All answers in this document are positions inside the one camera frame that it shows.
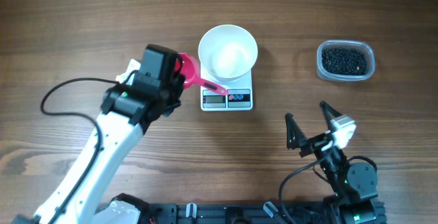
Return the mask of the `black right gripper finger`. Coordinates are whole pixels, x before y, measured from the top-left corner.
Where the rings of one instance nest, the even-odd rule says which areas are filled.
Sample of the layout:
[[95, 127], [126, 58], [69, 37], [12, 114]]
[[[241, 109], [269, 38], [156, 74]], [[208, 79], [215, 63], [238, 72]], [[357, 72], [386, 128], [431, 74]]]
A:
[[337, 118], [342, 115], [342, 113], [338, 112], [334, 108], [332, 108], [328, 103], [325, 101], [320, 102], [320, 107], [322, 109], [322, 113], [324, 116], [324, 119], [326, 121], [327, 127], [330, 131], [335, 131], [335, 126], [332, 123], [334, 118]]
[[288, 149], [297, 149], [307, 144], [307, 137], [303, 134], [298, 124], [294, 120], [292, 113], [288, 112], [285, 115], [286, 124], [286, 144]]

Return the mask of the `pink measuring scoop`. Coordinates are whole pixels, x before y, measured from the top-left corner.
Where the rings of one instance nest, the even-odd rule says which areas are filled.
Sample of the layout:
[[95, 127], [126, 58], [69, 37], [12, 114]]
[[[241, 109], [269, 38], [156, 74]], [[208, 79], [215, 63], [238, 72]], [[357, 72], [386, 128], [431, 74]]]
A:
[[192, 55], [187, 53], [178, 53], [182, 61], [177, 60], [174, 73], [180, 73], [185, 76], [184, 88], [189, 88], [192, 85], [204, 87], [218, 95], [226, 96], [228, 90], [218, 84], [201, 77], [201, 68], [198, 61]]

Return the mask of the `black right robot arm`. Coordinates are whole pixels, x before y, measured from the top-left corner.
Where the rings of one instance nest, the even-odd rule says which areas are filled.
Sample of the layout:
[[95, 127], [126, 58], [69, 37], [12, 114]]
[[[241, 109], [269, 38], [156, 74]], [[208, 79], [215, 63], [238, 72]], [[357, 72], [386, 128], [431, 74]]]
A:
[[313, 154], [316, 161], [294, 171], [281, 182], [280, 208], [290, 223], [297, 222], [292, 211], [286, 208], [283, 189], [293, 176], [318, 165], [324, 173], [322, 178], [334, 192], [322, 202], [324, 216], [331, 223], [375, 223], [378, 212], [372, 200], [378, 197], [378, 167], [365, 156], [347, 158], [343, 152], [357, 128], [355, 120], [325, 101], [320, 102], [320, 107], [328, 130], [312, 138], [303, 134], [293, 114], [285, 115], [287, 148], [299, 149], [302, 158]]

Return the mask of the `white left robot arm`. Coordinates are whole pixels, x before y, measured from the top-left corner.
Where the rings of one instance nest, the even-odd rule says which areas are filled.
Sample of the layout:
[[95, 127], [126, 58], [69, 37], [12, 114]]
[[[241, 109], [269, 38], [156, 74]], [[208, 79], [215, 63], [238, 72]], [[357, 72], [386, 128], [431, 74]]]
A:
[[142, 140], [153, 121], [180, 106], [185, 76], [180, 53], [147, 45], [138, 70], [109, 81], [97, 118], [78, 112], [47, 116], [80, 116], [94, 125], [86, 146], [55, 192], [33, 217], [17, 215], [14, 223], [91, 223], [103, 193], [127, 154]]

